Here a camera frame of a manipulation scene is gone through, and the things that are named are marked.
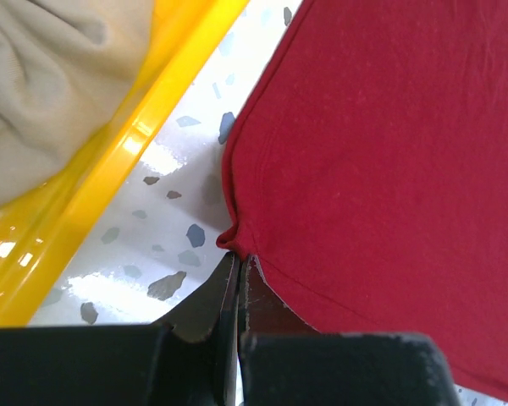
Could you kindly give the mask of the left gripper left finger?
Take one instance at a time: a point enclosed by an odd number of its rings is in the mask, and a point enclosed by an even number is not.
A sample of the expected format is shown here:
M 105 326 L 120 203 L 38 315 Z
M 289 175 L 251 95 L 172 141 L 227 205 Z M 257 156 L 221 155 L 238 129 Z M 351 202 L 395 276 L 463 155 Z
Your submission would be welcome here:
M 240 260 L 149 324 L 0 329 L 0 405 L 232 405 Z

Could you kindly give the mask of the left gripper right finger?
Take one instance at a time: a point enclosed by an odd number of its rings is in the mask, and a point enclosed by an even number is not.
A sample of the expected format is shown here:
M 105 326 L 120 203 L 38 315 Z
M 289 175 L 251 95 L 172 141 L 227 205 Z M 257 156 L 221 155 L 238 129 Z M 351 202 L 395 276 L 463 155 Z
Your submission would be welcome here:
M 239 359 L 247 405 L 457 405 L 434 342 L 407 332 L 321 333 L 268 286 L 258 258 L 240 275 Z

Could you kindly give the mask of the dark red t shirt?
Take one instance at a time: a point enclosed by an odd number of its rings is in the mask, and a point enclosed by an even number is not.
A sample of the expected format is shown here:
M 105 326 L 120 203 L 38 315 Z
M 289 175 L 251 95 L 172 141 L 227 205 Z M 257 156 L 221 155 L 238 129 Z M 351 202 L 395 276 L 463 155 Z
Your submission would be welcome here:
M 508 1 L 305 1 L 229 133 L 219 247 L 322 332 L 508 402 Z

